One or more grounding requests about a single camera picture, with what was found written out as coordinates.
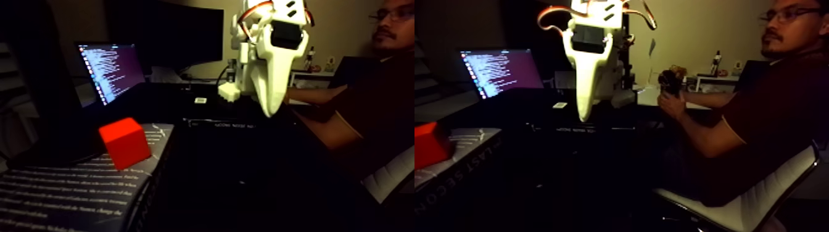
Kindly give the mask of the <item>person's hand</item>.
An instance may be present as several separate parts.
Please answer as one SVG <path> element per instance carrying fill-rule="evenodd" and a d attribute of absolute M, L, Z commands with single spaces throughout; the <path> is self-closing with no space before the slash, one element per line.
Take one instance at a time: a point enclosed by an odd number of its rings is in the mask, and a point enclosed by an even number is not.
<path fill-rule="evenodd" d="M 660 92 L 658 106 L 671 118 L 679 120 L 686 116 L 685 95 L 682 92 L 671 94 L 665 91 Z"/>

